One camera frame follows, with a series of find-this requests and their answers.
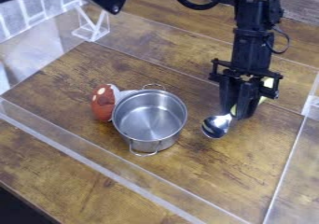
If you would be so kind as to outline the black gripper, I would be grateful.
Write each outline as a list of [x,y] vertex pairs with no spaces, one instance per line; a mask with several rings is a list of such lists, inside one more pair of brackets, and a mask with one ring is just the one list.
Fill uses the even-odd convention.
[[[260,93],[266,98],[277,98],[278,80],[282,76],[269,70],[272,54],[280,54],[280,51],[272,49],[272,45],[272,32],[234,29],[232,60],[225,62],[212,59],[213,70],[209,79],[218,82],[222,115],[230,113],[236,104],[236,118],[246,119],[256,110]],[[237,80],[241,76],[266,77],[270,86],[261,85],[258,92],[258,87],[253,83],[240,84]]]

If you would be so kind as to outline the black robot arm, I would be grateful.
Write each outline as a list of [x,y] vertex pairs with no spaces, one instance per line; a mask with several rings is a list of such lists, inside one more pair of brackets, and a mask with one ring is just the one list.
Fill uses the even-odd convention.
[[[126,0],[86,0],[102,10],[116,15]],[[269,70],[272,55],[276,53],[273,34],[274,25],[282,17],[278,0],[208,0],[196,4],[189,0],[177,0],[192,10],[206,10],[225,3],[234,7],[234,41],[232,59],[225,62],[212,59],[213,67],[209,79],[218,83],[220,107],[236,119],[253,115],[264,97],[274,99],[278,94],[278,80],[282,76]]]

